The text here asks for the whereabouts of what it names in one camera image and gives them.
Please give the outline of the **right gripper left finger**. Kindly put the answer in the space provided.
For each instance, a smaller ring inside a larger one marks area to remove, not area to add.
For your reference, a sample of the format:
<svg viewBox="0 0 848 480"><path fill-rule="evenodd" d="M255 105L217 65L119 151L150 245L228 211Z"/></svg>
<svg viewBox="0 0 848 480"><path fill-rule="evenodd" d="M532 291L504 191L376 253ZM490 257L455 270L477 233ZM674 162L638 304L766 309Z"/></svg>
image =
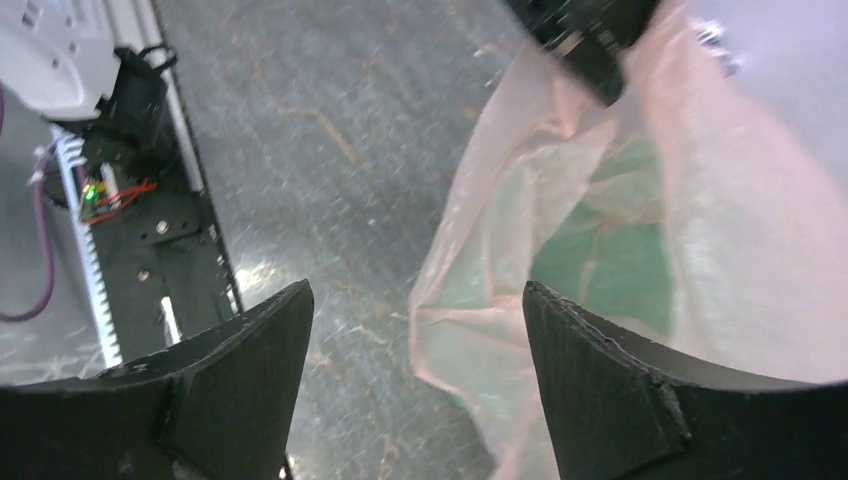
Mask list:
<svg viewBox="0 0 848 480"><path fill-rule="evenodd" d="M94 377L3 387L2 477L277 478L314 309L301 280Z"/></svg>

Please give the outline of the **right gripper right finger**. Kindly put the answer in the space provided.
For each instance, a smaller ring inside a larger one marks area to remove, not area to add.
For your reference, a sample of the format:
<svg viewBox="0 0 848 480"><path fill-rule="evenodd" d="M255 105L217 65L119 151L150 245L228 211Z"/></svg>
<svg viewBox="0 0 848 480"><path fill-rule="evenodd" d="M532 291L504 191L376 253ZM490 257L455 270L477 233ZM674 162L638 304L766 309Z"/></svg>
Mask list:
<svg viewBox="0 0 848 480"><path fill-rule="evenodd" d="M530 281L523 315L563 479L843 479L847 385L720 366Z"/></svg>

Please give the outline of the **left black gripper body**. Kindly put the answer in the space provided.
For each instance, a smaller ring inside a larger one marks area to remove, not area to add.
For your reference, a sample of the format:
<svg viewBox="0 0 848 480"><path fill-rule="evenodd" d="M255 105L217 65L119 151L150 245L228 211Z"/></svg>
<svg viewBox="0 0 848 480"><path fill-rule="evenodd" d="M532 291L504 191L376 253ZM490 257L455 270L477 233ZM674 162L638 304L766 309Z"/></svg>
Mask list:
<svg viewBox="0 0 848 480"><path fill-rule="evenodd" d="M620 57L647 30L658 0L508 0L524 29L604 106L625 89Z"/></svg>

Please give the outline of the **green trash bin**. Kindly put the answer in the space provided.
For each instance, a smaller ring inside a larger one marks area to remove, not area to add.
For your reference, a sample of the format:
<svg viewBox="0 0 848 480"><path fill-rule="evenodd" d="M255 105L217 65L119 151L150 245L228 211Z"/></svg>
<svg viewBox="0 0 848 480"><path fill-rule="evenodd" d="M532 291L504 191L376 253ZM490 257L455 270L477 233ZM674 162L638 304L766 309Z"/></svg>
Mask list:
<svg viewBox="0 0 848 480"><path fill-rule="evenodd" d="M516 409L532 390L520 317L529 280L666 336L659 188L641 135L471 141L414 302L417 373L472 411Z"/></svg>

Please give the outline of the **pink plastic trash bag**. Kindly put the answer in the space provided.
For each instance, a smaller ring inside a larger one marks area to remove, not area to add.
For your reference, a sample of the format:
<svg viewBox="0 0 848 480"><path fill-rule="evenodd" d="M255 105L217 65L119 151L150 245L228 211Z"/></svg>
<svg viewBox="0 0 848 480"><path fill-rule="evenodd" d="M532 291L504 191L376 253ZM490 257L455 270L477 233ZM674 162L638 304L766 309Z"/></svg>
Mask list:
<svg viewBox="0 0 848 480"><path fill-rule="evenodd" d="M511 1L410 297L496 479L847 475L847 5Z"/></svg>

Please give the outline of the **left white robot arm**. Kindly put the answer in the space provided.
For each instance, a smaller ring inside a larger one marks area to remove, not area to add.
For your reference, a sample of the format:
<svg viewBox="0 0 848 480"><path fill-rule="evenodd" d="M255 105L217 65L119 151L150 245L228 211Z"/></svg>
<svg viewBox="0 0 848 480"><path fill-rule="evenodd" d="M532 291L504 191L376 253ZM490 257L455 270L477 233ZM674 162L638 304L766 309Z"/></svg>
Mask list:
<svg viewBox="0 0 848 480"><path fill-rule="evenodd" d="M509 1L522 28L567 60L611 104L618 57L647 29L655 1ZM4 1L1 84L30 111L70 126L116 119L119 71L156 41L149 1Z"/></svg>

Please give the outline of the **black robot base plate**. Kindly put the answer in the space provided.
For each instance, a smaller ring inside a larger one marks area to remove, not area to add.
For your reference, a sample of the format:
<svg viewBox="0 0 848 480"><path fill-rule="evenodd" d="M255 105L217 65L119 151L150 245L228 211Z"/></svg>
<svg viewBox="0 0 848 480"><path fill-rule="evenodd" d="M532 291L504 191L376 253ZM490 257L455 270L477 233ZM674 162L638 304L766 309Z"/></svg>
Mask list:
<svg viewBox="0 0 848 480"><path fill-rule="evenodd" d="M144 48L119 71L116 119L56 126L83 140L78 218L95 238L123 362L238 314L242 303L211 198L175 126L175 51ZM57 159L45 195L70 215Z"/></svg>

